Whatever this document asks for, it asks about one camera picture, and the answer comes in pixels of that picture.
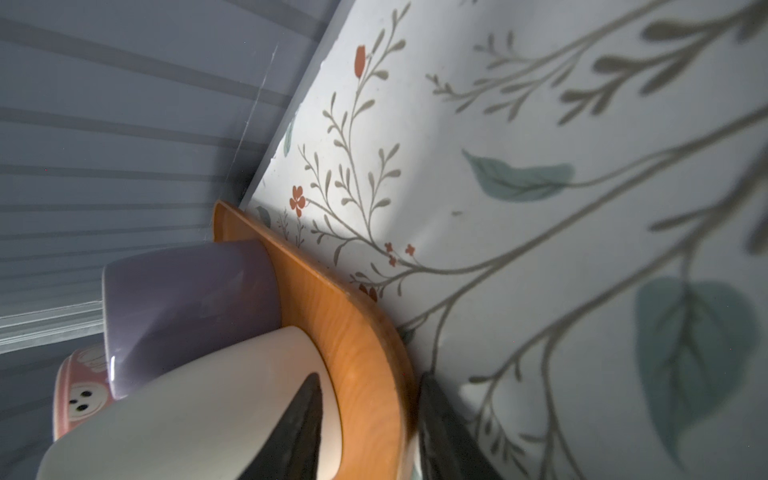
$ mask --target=thin white thread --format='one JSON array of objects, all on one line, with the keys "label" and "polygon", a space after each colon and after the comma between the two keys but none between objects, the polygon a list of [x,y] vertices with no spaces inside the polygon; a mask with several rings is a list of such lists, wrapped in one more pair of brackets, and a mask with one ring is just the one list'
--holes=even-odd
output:
[{"label": "thin white thread", "polygon": [[[277,53],[277,47],[280,46],[280,43],[277,42],[275,45],[275,49],[272,50],[272,58],[270,59],[270,64],[266,66],[266,71],[264,72],[264,78],[261,80],[261,86],[259,86],[259,91],[256,93],[256,98],[253,100],[253,105],[250,107],[250,113],[248,114],[248,119],[245,121],[245,128],[243,129],[243,134],[240,135],[240,142],[237,144],[237,149],[235,149],[235,155],[232,157],[232,162],[230,163],[230,169],[227,170],[227,175],[224,178],[224,185],[221,187],[221,192],[219,192],[219,198],[224,193],[224,190],[227,188],[227,181],[230,179],[230,174],[232,174],[232,167],[235,165],[235,160],[237,160],[237,154],[240,153],[240,146],[243,144],[243,139],[245,138],[245,133],[248,131],[248,125],[250,125],[250,119],[253,116],[253,111],[256,110],[256,105],[259,103],[259,96],[261,96],[261,91],[264,89],[264,84],[266,83],[266,78],[270,74],[270,69],[272,68],[272,63],[275,61],[275,54]],[[211,217],[210,223],[208,224],[208,231],[205,233],[205,237],[203,240],[208,240],[208,233],[210,233],[211,227],[214,225],[214,219]]]}]

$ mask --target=white mug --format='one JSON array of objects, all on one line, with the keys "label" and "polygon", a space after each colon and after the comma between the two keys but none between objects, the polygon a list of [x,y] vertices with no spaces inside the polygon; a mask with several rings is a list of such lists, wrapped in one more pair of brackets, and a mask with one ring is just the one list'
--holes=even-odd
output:
[{"label": "white mug", "polygon": [[339,407],[312,340],[285,327],[194,360],[113,403],[46,452],[37,480],[235,480],[304,379],[319,373],[318,480],[341,462]]}]

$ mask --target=wooden tray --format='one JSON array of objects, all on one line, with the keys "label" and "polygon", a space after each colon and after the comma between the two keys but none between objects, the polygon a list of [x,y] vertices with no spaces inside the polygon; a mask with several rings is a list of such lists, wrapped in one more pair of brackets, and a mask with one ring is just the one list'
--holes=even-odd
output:
[{"label": "wooden tray", "polygon": [[343,437],[336,480],[411,478],[416,381],[394,326],[367,296],[261,222],[219,200],[214,241],[257,238],[275,266],[283,326],[314,341],[339,403]]}]

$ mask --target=cartoon face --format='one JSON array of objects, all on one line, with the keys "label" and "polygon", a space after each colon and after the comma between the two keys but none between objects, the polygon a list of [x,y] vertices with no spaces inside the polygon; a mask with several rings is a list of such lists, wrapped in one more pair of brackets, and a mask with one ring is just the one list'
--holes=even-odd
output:
[{"label": "cartoon face", "polygon": [[92,346],[89,349],[82,350],[78,353],[76,360],[95,373],[100,373],[107,369],[107,357],[104,356],[103,346]]},{"label": "cartoon face", "polygon": [[107,400],[107,387],[100,383],[75,383],[69,390],[69,420],[85,419],[101,410]]}]

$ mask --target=gray wall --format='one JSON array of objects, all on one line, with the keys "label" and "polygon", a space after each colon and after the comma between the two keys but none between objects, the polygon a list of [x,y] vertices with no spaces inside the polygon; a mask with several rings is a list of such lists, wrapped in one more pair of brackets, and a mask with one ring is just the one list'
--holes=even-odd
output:
[{"label": "gray wall", "polygon": [[53,443],[56,372],[76,349],[103,342],[101,335],[0,355],[0,478],[32,480]]},{"label": "gray wall", "polygon": [[337,3],[0,2],[0,316],[98,300],[105,263],[210,239]]}]

